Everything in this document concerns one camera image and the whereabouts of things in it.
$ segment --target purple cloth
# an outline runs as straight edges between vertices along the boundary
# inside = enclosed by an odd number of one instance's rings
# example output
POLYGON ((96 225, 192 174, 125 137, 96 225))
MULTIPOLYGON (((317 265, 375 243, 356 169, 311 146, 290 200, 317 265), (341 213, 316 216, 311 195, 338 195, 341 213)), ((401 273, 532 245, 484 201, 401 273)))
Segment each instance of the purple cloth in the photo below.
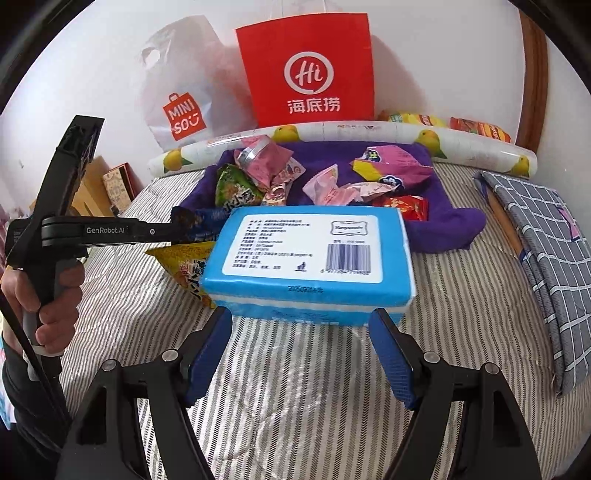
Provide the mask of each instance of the purple cloth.
MULTIPOLYGON (((363 177, 352 170, 350 162, 361 157, 366 147, 377 145, 392 144, 347 141, 283 144, 282 146, 285 148, 293 150, 293 157, 306 168, 306 172, 291 187, 287 198, 288 205, 312 205, 312 201, 301 191, 301 188, 318 172, 335 163, 339 166, 339 186, 365 181, 363 177)), ((433 166, 426 147, 418 143, 397 145, 405 149, 422 165, 433 166)), ((203 179, 180 206, 189 210, 213 207, 215 205, 217 170, 220 166, 233 162, 233 152, 225 151, 217 165, 205 169, 203 179)), ((469 248, 485 226, 486 216, 481 210, 452 207, 441 180, 436 174, 405 193, 419 195, 429 201, 428 221, 409 220, 404 222, 410 250, 413 252, 436 254, 458 248, 469 248)))

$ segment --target white wall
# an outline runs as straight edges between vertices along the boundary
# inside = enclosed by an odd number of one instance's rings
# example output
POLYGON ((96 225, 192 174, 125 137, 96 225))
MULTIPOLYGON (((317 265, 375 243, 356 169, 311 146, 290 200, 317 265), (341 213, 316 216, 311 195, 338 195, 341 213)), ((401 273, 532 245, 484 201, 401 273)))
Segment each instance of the white wall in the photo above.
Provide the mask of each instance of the white wall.
POLYGON ((11 210, 14 210, 17 207, 17 203, 12 198, 10 191, 8 190, 8 186, 4 182, 3 178, 0 176, 0 206, 4 209, 6 213, 10 213, 11 210))
MULTIPOLYGON (((285 14, 293 12, 288 3, 285 14)), ((322 0, 306 3, 322 10, 322 0)), ((518 12, 507 0, 327 4, 369 14, 378 110, 484 120, 515 138, 524 58, 518 12)), ((234 28, 267 20, 280 7, 271 0, 96 0, 45 49, 0 116, 0 173, 15 200, 26 206, 35 198, 75 114, 106 118, 97 154, 112 166, 129 162, 147 183, 146 162, 161 151, 129 90, 143 42, 172 21, 205 14, 220 39, 236 46, 234 28)))
POLYGON ((548 40, 548 103, 533 180, 558 190, 591 238, 591 94, 548 40))

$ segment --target blue gripper pad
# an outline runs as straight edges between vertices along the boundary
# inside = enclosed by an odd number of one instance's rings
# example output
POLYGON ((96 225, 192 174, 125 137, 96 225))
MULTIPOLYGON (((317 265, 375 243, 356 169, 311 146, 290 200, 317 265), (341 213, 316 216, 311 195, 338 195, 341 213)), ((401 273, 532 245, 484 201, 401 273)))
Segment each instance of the blue gripper pad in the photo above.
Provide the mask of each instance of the blue gripper pad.
POLYGON ((377 312, 370 315, 368 326, 369 338, 378 354, 394 397, 404 402, 405 408, 412 410, 417 401, 413 392, 413 371, 377 312))
POLYGON ((232 313, 225 310, 189 369, 191 381, 185 395, 188 405, 194 405, 207 393, 231 334, 232 313))

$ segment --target hi logo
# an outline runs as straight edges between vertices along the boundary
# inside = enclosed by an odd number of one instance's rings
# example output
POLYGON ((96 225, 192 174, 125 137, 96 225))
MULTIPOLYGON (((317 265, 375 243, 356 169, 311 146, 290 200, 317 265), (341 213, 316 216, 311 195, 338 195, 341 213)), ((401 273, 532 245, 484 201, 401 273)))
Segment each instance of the hi logo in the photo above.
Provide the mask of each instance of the hi logo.
POLYGON ((330 87, 335 78, 335 70, 324 55, 315 51, 303 51, 287 60, 283 76, 296 92, 316 95, 330 87))

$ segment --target yellow chip bag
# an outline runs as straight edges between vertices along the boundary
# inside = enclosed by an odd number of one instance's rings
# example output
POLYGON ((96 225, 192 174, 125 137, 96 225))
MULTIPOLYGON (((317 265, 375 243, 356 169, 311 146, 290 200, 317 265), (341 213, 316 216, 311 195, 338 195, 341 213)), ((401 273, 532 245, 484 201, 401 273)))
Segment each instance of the yellow chip bag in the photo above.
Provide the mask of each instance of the yellow chip bag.
POLYGON ((207 307, 214 309, 216 305, 201 288, 200 283, 205 263, 215 244, 215 242, 202 242, 171 245, 170 247, 151 248, 146 250, 146 253, 156 257, 160 265, 182 288, 195 295, 207 307))
POLYGON ((378 115, 378 120, 399 124, 427 125, 428 127, 447 127, 446 123, 440 118, 434 115, 420 115, 419 113, 389 113, 382 110, 378 115))

